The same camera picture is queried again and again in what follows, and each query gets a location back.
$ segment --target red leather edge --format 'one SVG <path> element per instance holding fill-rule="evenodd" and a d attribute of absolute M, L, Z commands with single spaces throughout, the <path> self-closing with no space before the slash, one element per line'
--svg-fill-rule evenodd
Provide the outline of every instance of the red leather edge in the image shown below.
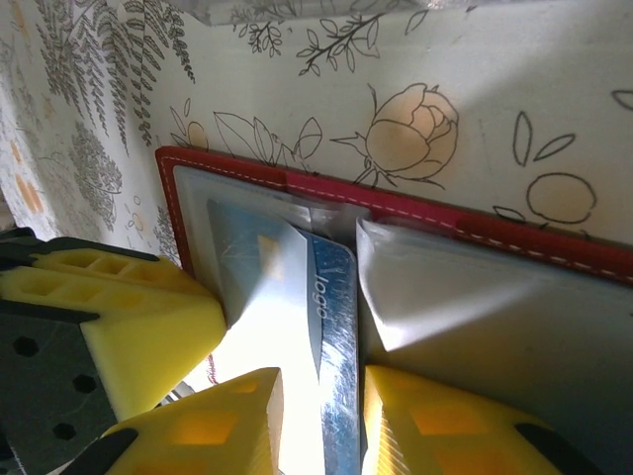
<path fill-rule="evenodd" d="M 435 230 L 450 238 L 633 285 L 633 251 L 625 247 L 543 231 L 483 213 L 217 153 L 164 146 L 156 151 L 156 161 L 182 265 L 192 275 L 193 265 L 173 174 L 174 167 L 178 165 L 212 171 L 295 195 L 357 204 L 369 208 L 375 219 L 411 220 L 423 225 L 426 230 Z"/>

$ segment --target fern drawing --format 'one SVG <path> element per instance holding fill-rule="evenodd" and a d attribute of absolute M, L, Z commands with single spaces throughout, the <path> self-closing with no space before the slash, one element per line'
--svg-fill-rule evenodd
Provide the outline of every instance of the fern drawing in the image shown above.
<path fill-rule="evenodd" d="M 134 103 L 137 128 L 150 146 L 150 93 L 167 50 L 174 51 L 195 82 L 184 42 L 182 12 L 160 0 L 126 0 L 127 17 L 120 22 L 107 0 L 36 2 L 44 23 L 38 25 L 38 32 L 44 42 L 42 56 L 50 92 L 63 96 L 82 116 L 87 114 L 93 125 L 98 120 L 107 134 L 107 81 L 124 146 L 128 148 L 129 98 Z"/>
<path fill-rule="evenodd" d="M 169 260 L 180 265 L 180 256 L 178 254 L 178 246 L 171 228 L 171 220 L 169 213 L 162 207 L 158 207 L 158 222 L 154 226 L 154 235 L 158 239 L 158 251 L 162 255 L 169 257 Z"/>
<path fill-rule="evenodd" d="M 100 216 L 110 232 L 117 220 L 115 195 L 121 194 L 123 175 L 117 163 L 106 153 L 99 139 L 79 122 L 68 150 L 75 165 L 75 181 L 92 211 Z"/>

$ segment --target white stitching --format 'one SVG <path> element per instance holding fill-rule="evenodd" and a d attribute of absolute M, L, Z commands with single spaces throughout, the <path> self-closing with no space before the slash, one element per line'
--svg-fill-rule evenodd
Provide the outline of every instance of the white stitching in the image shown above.
<path fill-rule="evenodd" d="M 224 169 L 221 169 L 221 168 L 216 168 L 216 167 L 211 166 L 211 165 L 209 165 L 207 163 L 202 163 L 202 162 L 199 162 L 199 161 L 184 160 L 182 158 L 178 158 L 177 156 L 170 156 L 170 155 L 165 155 L 162 158 L 163 159 L 160 161 L 160 167 L 162 169 L 163 176 L 165 176 L 165 178 L 166 178 L 165 179 L 165 183 L 167 185 L 166 186 L 166 191 L 167 191 L 167 196 L 168 196 L 168 200 L 169 200 L 170 203 L 173 203 L 174 192 L 171 189 L 171 186 L 169 185 L 169 179 L 167 179 L 167 173 L 165 171 L 165 159 L 176 160 L 176 161 L 180 161 L 180 162 L 183 162 L 183 163 L 186 163 L 186 164 L 189 164 L 189 165 L 190 164 L 196 164 L 196 165 L 199 165 L 202 168 L 205 168 L 207 170 L 214 170 L 214 171 L 217 171 L 219 173 L 227 173 L 229 175 L 237 176 L 239 178 L 244 178 L 247 181 L 254 181 L 256 183 L 264 183 L 264 184 L 267 184 L 267 185 L 274 186 L 275 188 L 284 189 L 284 185 L 283 184 L 275 183 L 274 181 L 262 180 L 262 179 L 259 179 L 259 178 L 255 178 L 254 176 L 250 176 L 250 175 L 246 175 L 246 174 L 242 174 L 242 173 L 237 173 L 237 172 L 230 171 L 230 170 L 224 170 Z M 398 209 L 395 209 L 395 208 L 390 208 L 390 207 L 385 207 L 385 206 L 381 206 L 381 205 L 377 205 L 377 204 L 373 204 L 373 203 L 368 203 L 366 201 L 356 200 L 354 198 L 350 198 L 350 197 L 347 197 L 347 196 L 344 196 L 344 195 L 337 195 L 337 194 L 328 193 L 328 192 L 325 192 L 325 191 L 313 190 L 311 188 L 306 188 L 306 187 L 303 187 L 303 186 L 294 185 L 292 183 L 288 183 L 286 186 L 288 188 L 294 188 L 294 189 L 297 189 L 297 190 L 307 191 L 309 193 L 315 193 L 315 194 L 320 195 L 320 196 L 327 196 L 329 198 L 337 198 L 337 199 L 342 200 L 344 202 L 354 203 L 354 204 L 357 204 L 357 205 L 368 207 L 370 209 L 371 208 L 375 208 L 375 209 L 379 209 L 379 210 L 383 210 L 383 211 L 389 211 L 389 212 L 397 213 L 399 215 L 406 216 L 406 217 L 409 217 L 409 218 L 413 217 L 413 218 L 417 218 L 419 220 L 427 221 L 427 222 L 432 223 L 432 224 L 437 224 L 438 223 L 437 220 L 435 220 L 433 218 L 428 218 L 426 216 L 420 216 L 420 215 L 416 215 L 416 214 L 413 214 L 413 213 L 408 213 L 406 211 L 398 210 Z M 440 221 L 439 224 L 440 224 L 440 226 L 442 226 L 444 228 L 449 228 L 449 229 L 459 233 L 462 236 L 466 236 L 466 237 L 473 238 L 473 239 L 486 239 L 491 244 L 503 245 L 505 247 L 508 247 L 510 250 L 514 250 L 514 251 L 517 251 L 517 252 L 527 252 L 528 254 L 530 254 L 532 256 L 548 259 L 548 260 L 551 260 L 552 262 L 556 262 L 556 263 L 559 263 L 559 264 L 560 263 L 566 263 L 568 265 L 576 266 L 577 268 L 582 269 L 582 270 L 590 270 L 591 272 L 600 272 L 600 273 L 602 273 L 604 275 L 608 275 L 610 277 L 616 277 L 618 279 L 626 279 L 626 280 L 629 280 L 629 281 L 633 282 L 633 276 L 617 274 L 617 273 L 615 273 L 615 272 L 613 272 L 611 270 L 607 270 L 607 269 L 593 269 L 593 267 L 591 267 L 590 265 L 583 264 L 582 262 L 576 262 L 576 261 L 571 262 L 571 261 L 569 261 L 569 260 L 567 260 L 567 259 L 565 259 L 563 257 L 559 257 L 559 256 L 556 256 L 556 255 L 547 255 L 547 254 L 544 254 L 543 252 L 537 252 L 535 250 L 523 249 L 522 247 L 519 247 L 518 245 L 508 244 L 508 243 L 502 242 L 500 240 L 491 239 L 489 237 L 483 237 L 483 236 L 480 236 L 480 235 L 474 235 L 474 234 L 471 234 L 471 233 L 466 233 L 465 231 L 460 230 L 459 228 L 451 225 L 450 223 L 446 223 L 446 222 L 443 222 L 443 221 Z M 182 233 L 182 231 L 180 231 L 180 224 L 179 223 L 174 223 L 173 226 L 177 228 L 176 230 L 174 230 L 177 234 L 181 234 Z"/>

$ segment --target floral wallpaper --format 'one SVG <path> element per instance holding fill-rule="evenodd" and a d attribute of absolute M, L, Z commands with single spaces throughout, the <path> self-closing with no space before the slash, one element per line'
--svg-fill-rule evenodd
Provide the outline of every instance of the floral wallpaper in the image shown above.
<path fill-rule="evenodd" d="M 3 2 L 17 223 L 177 260 L 153 159 L 177 144 L 633 243 L 630 2 L 321 6 L 208 27 L 160 0 Z"/>

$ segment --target blue card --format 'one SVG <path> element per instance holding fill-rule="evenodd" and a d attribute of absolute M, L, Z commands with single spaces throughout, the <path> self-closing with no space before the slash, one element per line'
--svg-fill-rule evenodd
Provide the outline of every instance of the blue card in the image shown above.
<path fill-rule="evenodd" d="M 321 323 L 318 385 L 325 473 L 356 475 L 361 472 L 356 257 L 341 244 L 302 234 L 309 243 L 309 311 Z"/>

